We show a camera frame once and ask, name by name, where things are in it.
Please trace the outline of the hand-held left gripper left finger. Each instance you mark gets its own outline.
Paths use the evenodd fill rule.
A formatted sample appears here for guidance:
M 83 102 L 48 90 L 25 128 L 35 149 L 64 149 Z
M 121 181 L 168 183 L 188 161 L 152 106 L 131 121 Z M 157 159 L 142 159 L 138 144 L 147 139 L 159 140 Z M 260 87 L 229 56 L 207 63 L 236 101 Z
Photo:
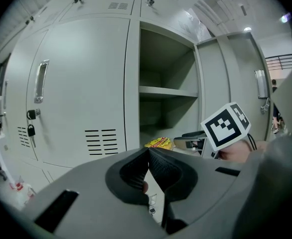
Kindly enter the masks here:
M 121 152 L 114 158 L 116 161 L 105 175 L 110 192 L 126 204 L 147 206 L 149 197 L 144 193 L 144 182 L 148 172 L 148 148 Z

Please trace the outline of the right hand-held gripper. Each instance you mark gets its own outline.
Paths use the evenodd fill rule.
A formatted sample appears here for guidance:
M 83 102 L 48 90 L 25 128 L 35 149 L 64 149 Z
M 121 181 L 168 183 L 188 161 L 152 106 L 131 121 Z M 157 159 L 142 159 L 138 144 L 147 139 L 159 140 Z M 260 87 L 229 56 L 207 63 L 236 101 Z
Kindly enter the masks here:
M 174 138 L 174 145 L 198 152 L 202 158 L 218 159 L 218 152 L 244 138 L 251 140 L 251 123 L 236 102 L 222 108 L 201 122 L 201 131 Z

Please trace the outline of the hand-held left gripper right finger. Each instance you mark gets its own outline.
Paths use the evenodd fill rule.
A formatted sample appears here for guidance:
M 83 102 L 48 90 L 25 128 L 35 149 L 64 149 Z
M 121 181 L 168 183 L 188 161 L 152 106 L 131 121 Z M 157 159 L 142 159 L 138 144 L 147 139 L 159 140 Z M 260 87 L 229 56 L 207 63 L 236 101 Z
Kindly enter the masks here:
M 185 162 L 188 155 L 163 148 L 149 148 L 148 168 L 164 193 L 161 227 L 173 234 L 188 224 L 175 217 L 171 203 L 187 199 L 198 181 L 196 170 Z

